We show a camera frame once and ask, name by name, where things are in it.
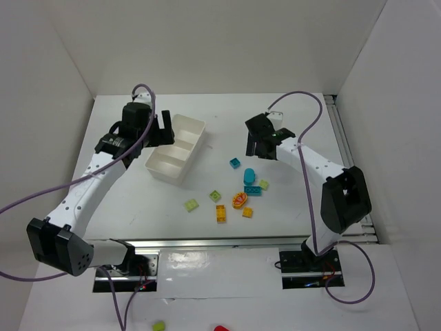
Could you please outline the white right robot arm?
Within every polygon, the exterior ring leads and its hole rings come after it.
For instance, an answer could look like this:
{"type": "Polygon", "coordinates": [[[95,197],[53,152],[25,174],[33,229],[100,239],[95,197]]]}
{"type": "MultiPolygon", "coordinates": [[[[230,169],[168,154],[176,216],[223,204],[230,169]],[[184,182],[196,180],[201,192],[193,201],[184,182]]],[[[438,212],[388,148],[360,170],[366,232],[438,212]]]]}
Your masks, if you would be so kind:
{"type": "Polygon", "coordinates": [[[247,155],[277,160],[304,176],[305,187],[321,190],[320,215],[314,217],[311,236],[301,245],[302,264],[313,266],[323,260],[331,245],[360,222],[372,209],[364,174],[356,166],[334,163],[301,142],[286,128],[276,129],[270,113],[247,120],[247,155]]]}

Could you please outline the small teal square lego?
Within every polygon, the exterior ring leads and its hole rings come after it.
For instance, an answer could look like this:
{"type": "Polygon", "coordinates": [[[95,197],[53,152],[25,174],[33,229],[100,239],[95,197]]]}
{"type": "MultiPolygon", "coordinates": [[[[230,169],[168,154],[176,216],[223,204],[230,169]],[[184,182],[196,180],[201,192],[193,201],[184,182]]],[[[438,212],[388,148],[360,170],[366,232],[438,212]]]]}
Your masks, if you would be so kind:
{"type": "Polygon", "coordinates": [[[237,158],[233,158],[233,159],[231,159],[231,160],[229,161],[229,164],[230,164],[230,166],[231,166],[233,169],[236,169],[236,168],[240,167],[240,161],[239,161],[237,158]]]}

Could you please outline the teal rounded lego piece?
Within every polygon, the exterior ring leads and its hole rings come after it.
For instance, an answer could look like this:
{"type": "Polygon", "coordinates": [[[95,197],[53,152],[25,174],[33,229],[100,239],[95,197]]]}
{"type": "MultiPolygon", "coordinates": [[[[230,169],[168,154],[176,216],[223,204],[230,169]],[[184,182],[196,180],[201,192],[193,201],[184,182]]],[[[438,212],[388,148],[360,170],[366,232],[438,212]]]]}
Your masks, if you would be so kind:
{"type": "Polygon", "coordinates": [[[243,174],[243,183],[245,186],[254,185],[256,173],[252,168],[246,168],[243,174]]]}

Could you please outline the yellow small square lego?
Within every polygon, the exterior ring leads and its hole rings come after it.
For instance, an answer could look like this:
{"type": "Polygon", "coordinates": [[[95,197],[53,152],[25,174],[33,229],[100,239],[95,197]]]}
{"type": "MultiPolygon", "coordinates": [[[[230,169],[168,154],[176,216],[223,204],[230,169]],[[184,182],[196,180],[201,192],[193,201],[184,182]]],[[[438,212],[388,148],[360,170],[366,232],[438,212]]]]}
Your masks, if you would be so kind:
{"type": "Polygon", "coordinates": [[[252,208],[249,208],[249,207],[244,207],[243,208],[243,211],[242,211],[242,217],[245,217],[245,218],[252,218],[252,216],[253,216],[253,209],[252,208]]]}

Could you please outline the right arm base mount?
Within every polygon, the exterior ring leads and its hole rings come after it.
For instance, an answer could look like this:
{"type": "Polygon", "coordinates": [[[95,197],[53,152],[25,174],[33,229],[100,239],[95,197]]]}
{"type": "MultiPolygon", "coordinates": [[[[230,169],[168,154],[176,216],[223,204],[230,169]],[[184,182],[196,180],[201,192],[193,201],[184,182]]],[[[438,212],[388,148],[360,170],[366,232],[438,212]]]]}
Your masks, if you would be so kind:
{"type": "Polygon", "coordinates": [[[337,250],[315,264],[307,264],[301,251],[280,251],[274,267],[282,274],[284,290],[301,288],[344,287],[342,267],[337,250]]]}

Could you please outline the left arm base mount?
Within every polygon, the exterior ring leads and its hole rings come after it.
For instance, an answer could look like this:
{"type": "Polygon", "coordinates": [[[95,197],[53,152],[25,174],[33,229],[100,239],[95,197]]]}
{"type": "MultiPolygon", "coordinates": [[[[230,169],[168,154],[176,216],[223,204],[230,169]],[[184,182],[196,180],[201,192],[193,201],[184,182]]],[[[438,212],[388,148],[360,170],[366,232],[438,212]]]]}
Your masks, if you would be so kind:
{"type": "Polygon", "coordinates": [[[136,249],[135,255],[125,265],[112,265],[110,259],[100,254],[92,260],[96,268],[93,293],[111,293],[110,283],[107,276],[98,267],[103,268],[109,274],[116,293],[129,293],[138,287],[139,292],[156,292],[158,287],[159,251],[151,249],[136,249]]]}

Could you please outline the yellow long lego brick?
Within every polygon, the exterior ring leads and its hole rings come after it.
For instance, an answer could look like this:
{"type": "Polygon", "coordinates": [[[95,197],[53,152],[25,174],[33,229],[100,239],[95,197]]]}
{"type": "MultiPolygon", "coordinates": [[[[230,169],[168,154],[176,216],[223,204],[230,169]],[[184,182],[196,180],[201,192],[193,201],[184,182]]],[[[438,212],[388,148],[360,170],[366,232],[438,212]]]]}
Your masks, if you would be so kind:
{"type": "Polygon", "coordinates": [[[216,222],[225,223],[227,221],[226,208],[224,205],[216,205],[216,222]]]}

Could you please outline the light green lego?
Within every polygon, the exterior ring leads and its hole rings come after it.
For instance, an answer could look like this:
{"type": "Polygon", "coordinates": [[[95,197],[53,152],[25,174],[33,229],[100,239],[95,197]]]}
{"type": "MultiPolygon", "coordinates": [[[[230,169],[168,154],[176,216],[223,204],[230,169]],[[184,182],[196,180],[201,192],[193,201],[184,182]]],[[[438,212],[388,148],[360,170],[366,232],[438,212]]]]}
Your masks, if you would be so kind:
{"type": "Polygon", "coordinates": [[[259,186],[260,186],[263,190],[267,190],[268,187],[269,187],[269,183],[268,183],[266,180],[261,179],[260,182],[259,182],[259,186]]]}
{"type": "Polygon", "coordinates": [[[184,207],[188,212],[195,210],[199,206],[197,200],[190,199],[184,203],[184,207]]]}
{"type": "Polygon", "coordinates": [[[213,190],[210,194],[209,194],[210,199],[216,203],[221,199],[221,194],[217,191],[217,190],[213,190]]]}

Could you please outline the teal long lego brick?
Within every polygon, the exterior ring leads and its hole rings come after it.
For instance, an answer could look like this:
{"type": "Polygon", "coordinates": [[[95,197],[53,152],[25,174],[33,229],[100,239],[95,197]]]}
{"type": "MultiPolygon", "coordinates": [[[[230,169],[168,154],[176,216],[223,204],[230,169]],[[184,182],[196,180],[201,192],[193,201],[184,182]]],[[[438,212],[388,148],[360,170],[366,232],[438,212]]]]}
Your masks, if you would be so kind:
{"type": "Polygon", "coordinates": [[[262,188],[256,185],[246,185],[243,192],[250,197],[259,197],[262,195],[262,188]]]}

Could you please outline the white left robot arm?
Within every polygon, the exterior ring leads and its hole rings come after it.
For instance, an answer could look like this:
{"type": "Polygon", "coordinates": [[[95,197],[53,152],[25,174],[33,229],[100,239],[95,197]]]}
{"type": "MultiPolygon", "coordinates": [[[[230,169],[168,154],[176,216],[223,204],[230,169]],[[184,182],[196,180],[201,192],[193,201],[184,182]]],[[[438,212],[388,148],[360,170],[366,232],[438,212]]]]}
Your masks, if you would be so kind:
{"type": "Polygon", "coordinates": [[[164,110],[163,127],[155,113],[153,92],[133,93],[122,118],[97,143],[79,182],[43,219],[33,218],[26,232],[35,259],[72,276],[88,268],[110,265],[121,274],[135,271],[147,259],[120,239],[87,242],[83,236],[103,198],[124,175],[144,148],[174,143],[170,112],[164,110]]]}

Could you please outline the orange oval printed lego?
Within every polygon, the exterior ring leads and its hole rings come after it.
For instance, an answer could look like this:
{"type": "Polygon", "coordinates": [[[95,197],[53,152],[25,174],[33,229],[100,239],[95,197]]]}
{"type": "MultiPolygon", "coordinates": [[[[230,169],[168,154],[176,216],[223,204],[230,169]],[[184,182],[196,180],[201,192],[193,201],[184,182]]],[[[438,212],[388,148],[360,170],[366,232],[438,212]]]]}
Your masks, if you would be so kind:
{"type": "Polygon", "coordinates": [[[237,193],[232,199],[233,209],[240,210],[247,202],[247,194],[245,192],[237,193]]]}

